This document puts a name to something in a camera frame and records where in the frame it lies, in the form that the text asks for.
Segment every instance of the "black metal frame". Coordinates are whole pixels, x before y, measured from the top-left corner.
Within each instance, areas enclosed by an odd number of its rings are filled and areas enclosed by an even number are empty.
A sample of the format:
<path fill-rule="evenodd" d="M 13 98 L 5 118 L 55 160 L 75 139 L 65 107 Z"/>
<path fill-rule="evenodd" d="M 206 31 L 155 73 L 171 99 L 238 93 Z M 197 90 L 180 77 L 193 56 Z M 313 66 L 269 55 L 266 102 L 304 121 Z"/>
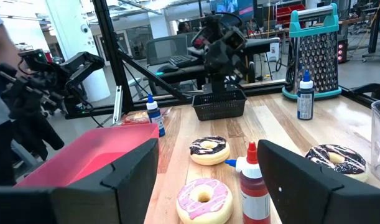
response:
<path fill-rule="evenodd" d="M 128 113 L 130 111 L 137 110 L 145 110 L 146 109 L 146 100 L 133 102 L 131 98 L 131 92 L 129 89 L 129 85 L 127 84 L 126 73 L 124 70 L 123 60 L 133 66 L 136 70 L 140 71 L 147 78 L 152 80 L 153 82 L 158 83 L 158 85 L 162 86 L 166 89 L 170 96 L 167 95 L 165 98 L 156 99 L 158 105 L 160 107 L 167 106 L 177 106 L 177 105 L 185 105 L 190 104 L 192 102 L 192 98 L 184 97 L 180 92 L 176 89 L 173 89 L 170 85 L 166 84 L 159 77 L 152 74 L 150 71 L 145 69 L 142 65 L 137 63 L 132 59 L 131 56 L 119 50 L 118 42 L 116 41 L 116 35 L 114 33 L 114 28 L 111 22 L 111 18 L 109 16 L 108 6 L 105 0 L 93 0 L 93 4 L 95 5 L 95 12 L 99 21 L 101 33 L 103 35 L 106 47 L 107 57 L 111 63 L 111 69 L 113 71 L 113 75 L 115 78 L 115 82 L 117 86 L 122 86 L 123 90 L 123 113 Z M 277 83 L 269 83 L 266 85 L 255 85 L 255 86 L 247 86 L 243 88 L 243 91 L 246 96 L 256 96 L 256 95 L 266 95 L 271 93 L 281 93 L 282 88 L 285 86 L 285 82 L 277 82 Z M 376 101 L 371 97 L 366 95 L 354 95 L 349 91 L 349 89 L 342 87 L 342 95 L 354 100 L 357 103 L 360 103 L 364 106 L 371 107 L 371 103 Z M 92 112 L 88 113 L 78 113 L 78 114 L 68 114 L 66 115 L 66 119 L 73 118 L 84 118 L 89 116 L 99 116 L 105 114 L 113 114 L 114 106 L 100 106 L 95 107 Z"/>

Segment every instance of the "pink frosted donut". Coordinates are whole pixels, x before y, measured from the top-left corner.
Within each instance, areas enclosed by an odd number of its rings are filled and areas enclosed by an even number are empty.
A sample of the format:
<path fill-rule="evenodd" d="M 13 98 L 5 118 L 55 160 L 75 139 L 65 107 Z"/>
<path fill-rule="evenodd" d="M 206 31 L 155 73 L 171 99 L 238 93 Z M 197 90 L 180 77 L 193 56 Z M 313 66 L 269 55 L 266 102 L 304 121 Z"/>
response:
<path fill-rule="evenodd" d="M 184 224 L 222 224 L 233 212 L 233 195 L 219 180 L 197 179 L 180 190 L 176 209 Z"/>

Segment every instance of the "wire basket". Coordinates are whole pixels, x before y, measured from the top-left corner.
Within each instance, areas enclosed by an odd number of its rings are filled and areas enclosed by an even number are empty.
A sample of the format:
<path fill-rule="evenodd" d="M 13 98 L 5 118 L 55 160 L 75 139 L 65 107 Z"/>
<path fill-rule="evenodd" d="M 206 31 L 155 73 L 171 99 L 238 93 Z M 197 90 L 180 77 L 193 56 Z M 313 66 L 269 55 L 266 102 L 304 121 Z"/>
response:
<path fill-rule="evenodd" d="M 196 95 L 192 100 L 200 121 L 234 118 L 244 114 L 246 96 L 242 90 Z"/>

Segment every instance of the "blue squeeze bottle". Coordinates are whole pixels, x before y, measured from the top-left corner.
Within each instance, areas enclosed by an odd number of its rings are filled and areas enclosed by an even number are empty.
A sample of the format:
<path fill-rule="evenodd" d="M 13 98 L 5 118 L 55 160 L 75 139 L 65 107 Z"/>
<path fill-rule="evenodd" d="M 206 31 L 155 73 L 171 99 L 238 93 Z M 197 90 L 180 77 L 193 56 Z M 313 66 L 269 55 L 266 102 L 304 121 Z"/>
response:
<path fill-rule="evenodd" d="M 297 90 L 297 118 L 311 120 L 314 111 L 314 88 L 308 70 L 305 71 L 299 87 Z"/>
<path fill-rule="evenodd" d="M 147 114 L 151 123 L 158 124 L 159 137 L 165 135 L 164 119 L 160 113 L 160 109 L 156 101 L 154 101 L 152 95 L 148 93 Z"/>

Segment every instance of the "chocolate frosted donut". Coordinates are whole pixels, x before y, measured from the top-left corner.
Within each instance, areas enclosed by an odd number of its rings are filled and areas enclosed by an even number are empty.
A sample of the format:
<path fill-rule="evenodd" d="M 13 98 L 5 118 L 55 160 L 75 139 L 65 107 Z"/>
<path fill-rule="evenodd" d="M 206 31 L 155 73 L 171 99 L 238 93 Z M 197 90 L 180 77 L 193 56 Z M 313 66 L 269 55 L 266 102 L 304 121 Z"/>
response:
<path fill-rule="evenodd" d="M 220 136 L 208 136 L 195 140 L 190 145 L 191 159 L 201 165 L 215 165 L 229 156 L 226 139 Z"/>
<path fill-rule="evenodd" d="M 368 178 L 366 161 L 347 147 L 332 144 L 315 146 L 306 158 L 363 182 Z"/>

